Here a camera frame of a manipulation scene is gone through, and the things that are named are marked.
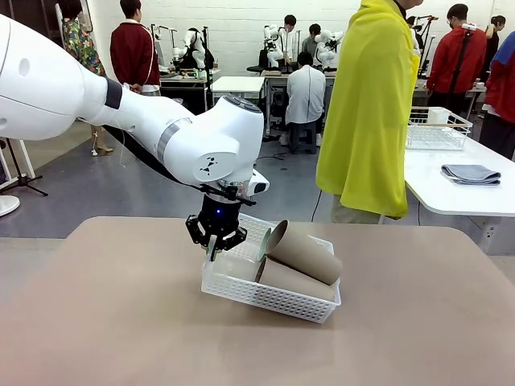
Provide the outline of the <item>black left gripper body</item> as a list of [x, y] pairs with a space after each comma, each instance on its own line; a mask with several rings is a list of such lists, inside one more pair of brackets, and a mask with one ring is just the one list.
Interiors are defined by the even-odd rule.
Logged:
[[198, 219], [208, 237], [226, 237], [239, 226], [241, 203], [238, 201], [221, 202], [221, 197], [205, 195]]

